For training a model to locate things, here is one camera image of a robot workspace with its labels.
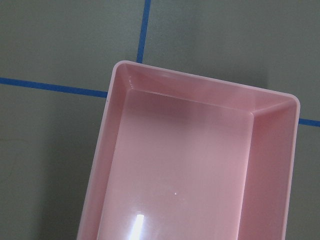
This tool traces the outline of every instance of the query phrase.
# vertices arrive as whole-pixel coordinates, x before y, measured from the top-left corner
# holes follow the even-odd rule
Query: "gray floor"
[[[0,77],[107,91],[144,1],[0,0]],[[296,95],[320,120],[320,1],[152,1],[143,63]],[[0,84],[0,238],[75,239],[104,98]],[[320,235],[320,128],[300,125],[287,240]]]

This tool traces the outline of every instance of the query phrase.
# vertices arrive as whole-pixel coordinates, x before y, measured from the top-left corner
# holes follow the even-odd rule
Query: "pink tray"
[[[284,240],[300,104],[117,63],[78,240]]]

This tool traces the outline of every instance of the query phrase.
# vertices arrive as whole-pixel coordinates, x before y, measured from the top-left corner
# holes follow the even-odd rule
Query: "blue line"
[[[320,121],[299,118],[299,124],[313,127],[320,127]]]
[[[139,46],[138,46],[138,52],[136,55],[136,62],[139,64],[142,64],[142,60],[144,58],[150,5],[151,5],[151,0],[144,1],[144,9],[143,9],[143,16],[142,16],[142,23],[141,23]]]
[[[93,96],[93,97],[99,97],[99,98],[106,98],[108,94],[106,91],[90,90],[90,89],[78,88],[78,87],[72,87],[72,86],[60,86],[60,85],[41,83],[41,82],[35,82],[35,81],[16,80],[16,79],[4,78],[4,77],[0,77],[0,84],[26,87],[26,88],[32,88],[32,89],[43,89],[43,90],[68,93],[68,94],[80,94],[80,95]]]

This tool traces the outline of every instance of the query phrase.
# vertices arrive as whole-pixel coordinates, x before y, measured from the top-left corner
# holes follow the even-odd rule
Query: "empty pink box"
[[[300,104],[117,63],[78,240],[284,240]]]

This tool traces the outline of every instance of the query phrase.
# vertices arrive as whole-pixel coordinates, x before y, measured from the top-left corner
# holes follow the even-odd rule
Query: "glossy pink surface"
[[[284,240],[300,105],[119,62],[78,240]]]

